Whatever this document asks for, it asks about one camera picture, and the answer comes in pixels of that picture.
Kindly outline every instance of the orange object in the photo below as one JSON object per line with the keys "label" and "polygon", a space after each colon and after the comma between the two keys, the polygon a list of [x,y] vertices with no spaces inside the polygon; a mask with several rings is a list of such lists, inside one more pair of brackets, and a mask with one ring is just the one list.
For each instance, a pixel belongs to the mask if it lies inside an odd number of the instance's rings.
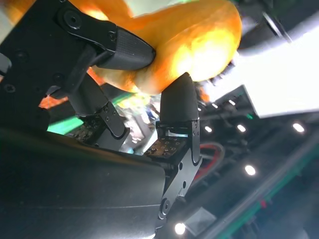
{"label": "orange object", "polygon": [[[13,22],[34,0],[5,0]],[[94,67],[105,82],[125,91],[158,94],[185,72],[194,81],[218,75],[231,61],[241,37],[241,19],[227,0],[196,0],[132,18],[123,0],[71,0],[84,13],[133,32],[157,52],[138,71]]]}

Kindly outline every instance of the screw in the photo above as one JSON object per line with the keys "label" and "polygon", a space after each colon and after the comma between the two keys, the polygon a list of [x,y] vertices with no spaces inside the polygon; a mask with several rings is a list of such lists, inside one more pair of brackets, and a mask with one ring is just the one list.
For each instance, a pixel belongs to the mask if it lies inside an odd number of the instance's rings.
{"label": "screw", "polygon": [[110,38],[111,41],[115,41],[115,40],[116,40],[116,35],[115,35],[115,33],[110,31],[110,32],[109,32],[109,38]]}
{"label": "screw", "polygon": [[18,60],[21,62],[21,63],[25,63],[28,61],[29,59],[29,56],[28,54],[25,52],[25,51],[16,51],[15,53],[15,56],[18,58]]}
{"label": "screw", "polygon": [[4,86],[4,90],[5,90],[7,93],[14,93],[14,92],[15,92],[15,87],[14,87],[14,85],[6,84],[6,85]]}
{"label": "screw", "polygon": [[170,201],[165,198],[163,199],[161,204],[161,213],[163,213],[163,215],[167,215],[169,210],[170,210]]}
{"label": "screw", "polygon": [[52,78],[54,83],[58,85],[60,85],[64,81],[64,75],[62,75],[61,73],[55,73]]}
{"label": "screw", "polygon": [[76,12],[73,12],[71,10],[66,11],[63,18],[65,23],[74,30],[78,30],[81,28],[82,20]]}

